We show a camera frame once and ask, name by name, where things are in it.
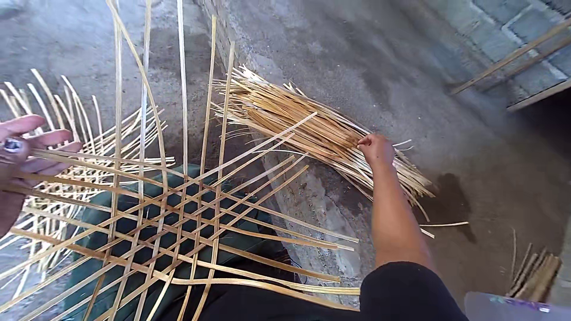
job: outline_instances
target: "fingers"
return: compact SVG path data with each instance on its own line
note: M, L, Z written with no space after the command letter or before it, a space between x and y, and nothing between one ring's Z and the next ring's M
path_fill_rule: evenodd
M20 136L43 125L46 120L38 115L28 115L0 123L0 141L9 136Z
M7 137L0 145L0 189L30 155L30 145L23 138Z
M44 149L47 146L61 144L64 141L69 141L72 139L73 135L71 134L71 131L68 131L67 129L59 129L29 138L28 141L30 142L32 148Z
M73 142L73 143L67 144L63 147L60 147L57 150L69 151L72 153L76 153L81 149L81 146L82 146L82 144L80 142ZM52 166L55 166L56 164L59 164L59 162L57 162L55 160L51 160L51 159L31 158L31 159L27 160L24 164L21 165L20 171L36 172L36 173L40 174L41 171L46 170ZM60 170L60 172L64 169L66 169L67 167L68 167L68 165L66 164L66 166Z
M0 238L10 231L16 219L18 219L25 199L26 196L24 194L0 191L0 203L2 203Z
M371 144L371 137L374 136L373 134L368 134L367 136L359 139L357 145L370 145Z

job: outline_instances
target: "bamboo stick bundle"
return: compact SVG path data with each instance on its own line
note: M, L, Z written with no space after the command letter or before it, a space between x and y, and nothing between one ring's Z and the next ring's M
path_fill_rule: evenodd
M228 118L231 123L248 126L265 136L290 127L311 113L317 116L299 126L295 137L286 145L333 167L348 179L367 198L372 200L373 179L371 167L365 161L357 142L371 132L341 115L333 108L309 99L292 84L284 87L267 82L245 66L234 68L230 86L226 81L216 81L215 88L222 95L229 90L231 107ZM223 109L214 105L216 116L222 117ZM247 133L234 133L228 138ZM426 189L431 182L395 149L393 165L397 170L401 187L411 204L419 206L427 221L426 212L418 197L434 195Z

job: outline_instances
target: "concrete block wall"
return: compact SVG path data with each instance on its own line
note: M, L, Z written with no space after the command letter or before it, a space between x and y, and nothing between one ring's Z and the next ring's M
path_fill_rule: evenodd
M483 53L490 64L498 62L515 49L537 39L562 22L571 11L570 0L424 0L446 20L470 46ZM525 60L547 51L563 37L565 30L509 64L509 74ZM522 100L571 76L571 46L516 74L514 86Z

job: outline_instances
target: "wooden plank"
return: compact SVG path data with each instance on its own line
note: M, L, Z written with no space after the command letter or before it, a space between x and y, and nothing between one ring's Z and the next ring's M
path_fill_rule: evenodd
M535 94L535 95L533 95L527 99L524 99L521 102L516 103L513 106L508 107L508 111L514 112L516 110L522 109L522 108L527 107L531 104L534 104L534 103L536 103L542 99L545 99L545 98L547 98L553 94L557 94L560 91L564 91L565 89L567 89L569 87L571 87L571 79L568 81L561 82L561 83L559 83L559 84L557 84L557 85L555 85L549 89L546 89L546 90L544 90L538 94Z
M563 31L563 29L567 28L571 26L571 18L568 18L566 20L564 20L562 23L560 23L559 25L551 28L551 30L547 31L544 35L542 35L541 37L535 39L534 41L528 43L527 45L515 50L514 52L512 52L511 54L509 54L507 57L505 57L504 59L496 62L495 64L491 65L490 68L486 69L483 73L481 73L480 75L478 75L477 77L467 81L466 83L464 83L463 85L456 87L452 90L452 94L456 95L457 93L465 90L466 88L474 85L475 83L477 83L478 81L484 79L485 77L489 76L491 73L493 73L494 71L506 66L507 64L509 64L510 62L514 61L515 59L517 59L518 57L522 56L523 54L527 53L529 50L539 46L540 44L542 44L543 42L549 40L551 37L553 37L554 35L558 34L559 32Z

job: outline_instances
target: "concrete floor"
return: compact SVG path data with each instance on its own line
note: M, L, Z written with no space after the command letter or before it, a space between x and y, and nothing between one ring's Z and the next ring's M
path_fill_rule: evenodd
M154 3L150 83L157 104L166 109L167 153L180 160L176 4ZM144 1L122 6L122 17L141 48ZM450 83L467 80L484 66L465 58L460 40L446 26L427 30L417 16L422 9L415 1L237 0L226 2L219 16L237 41L240 63L269 81L295 82L308 96L395 142L413 139L407 155L437 191L437 198L421 200L432 223L470 221L464 227L429 230L436 235L428 242L444 282L459 302L467 291L503 294L513 230L519 259L528 242L553 252L561 249L571 148L557 128L566 115L553 119L535 106L507 114L501 86L485 94L448 95ZM200 149L206 103L210 27L204 16L198 5L185 1L191 155ZM52 88L62 91L58 77L64 74L87 105L90 95L97 95L105 127L114 123L112 24L104 2L29 0L22 10L0 17L0 80L24 87L33 82L29 68L37 68ZM139 107L140 77L129 52L123 61L127 114ZM220 75L220 64L217 69ZM3 107L0 116L6 115ZM229 154L241 144L234 142ZM209 154L212 162L216 155ZM263 166L276 158L266 157ZM371 203L330 168L308 163L307 174L268 205L361 239L354 253L290 247L303 267L342 275L344 285L358 285L373 269ZM356 298L338 300L357 304Z
M470 221L430 229L444 282L459 302L467 291L503 294L514 230L520 260L529 242L561 249L569 214L569 143L554 142L554 126L561 124L539 117L538 107L507 114L501 86L450 96L450 84L485 66L470 59L446 26L427 29L421 2L399 3L232 1L218 13L227 15L243 62L263 77L293 81L395 142L413 139L407 155L438 189L437 198L421 200L432 222ZM320 164L297 183L305 188L276 198L282 211L338 225L362 240L356 259L340 254L328 260L297 249L301 265L327 262L324 269L341 270L348 284L358 283L373 268L370 202Z

